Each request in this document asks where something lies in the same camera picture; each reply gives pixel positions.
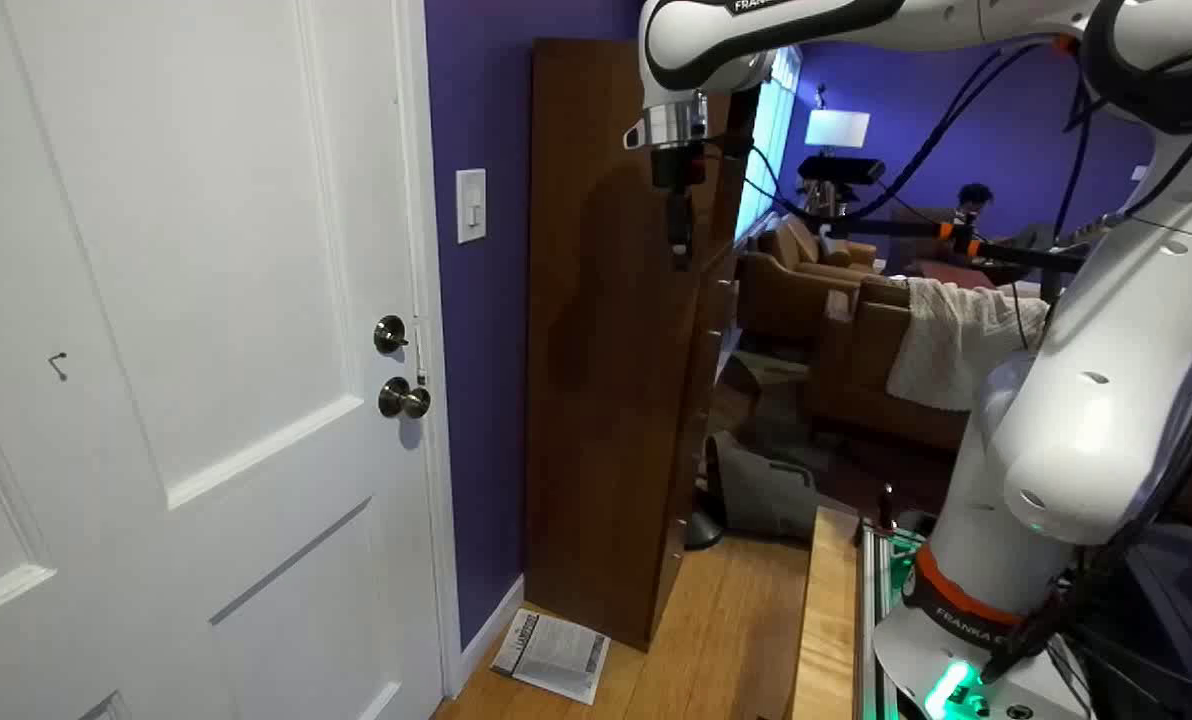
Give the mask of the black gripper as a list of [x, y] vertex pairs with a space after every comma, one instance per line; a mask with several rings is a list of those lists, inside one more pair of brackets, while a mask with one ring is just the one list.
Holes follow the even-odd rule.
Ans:
[[652, 188], [664, 196], [664, 235], [675, 268], [692, 265], [692, 229], [695, 229], [692, 188], [701, 182], [705, 182], [701, 139], [652, 152]]

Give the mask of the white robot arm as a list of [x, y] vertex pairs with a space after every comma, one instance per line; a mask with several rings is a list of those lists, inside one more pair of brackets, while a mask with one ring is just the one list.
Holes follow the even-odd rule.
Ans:
[[1092, 94], [1158, 147], [1046, 342], [994, 373], [918, 554], [914, 606], [989, 634], [1026, 625], [1081, 547], [1146, 511], [1192, 424], [1192, 0], [643, 0], [638, 38], [655, 147], [778, 49], [1037, 38], [1074, 39]]

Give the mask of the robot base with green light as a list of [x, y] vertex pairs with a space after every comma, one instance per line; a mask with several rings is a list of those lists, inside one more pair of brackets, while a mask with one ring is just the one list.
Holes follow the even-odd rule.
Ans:
[[872, 560], [878, 720], [1095, 720], [1066, 639], [989, 671], [1018, 621], [965, 595], [918, 534], [879, 535]]

